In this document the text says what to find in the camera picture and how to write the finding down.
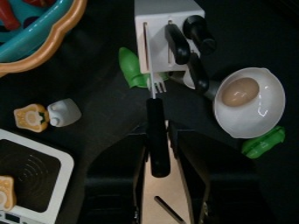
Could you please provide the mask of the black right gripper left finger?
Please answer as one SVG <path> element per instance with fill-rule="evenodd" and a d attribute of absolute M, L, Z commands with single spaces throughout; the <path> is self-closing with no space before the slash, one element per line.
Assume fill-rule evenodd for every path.
<path fill-rule="evenodd" d="M 136 128 L 92 161 L 77 224 L 140 224 L 145 138 Z"/>

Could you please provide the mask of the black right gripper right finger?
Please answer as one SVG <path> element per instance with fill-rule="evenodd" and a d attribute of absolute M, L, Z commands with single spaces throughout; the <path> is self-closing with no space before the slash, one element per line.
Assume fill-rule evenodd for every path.
<path fill-rule="evenodd" d="M 186 190 L 190 224 L 277 224 L 253 162 L 226 144 L 168 124 Z"/>

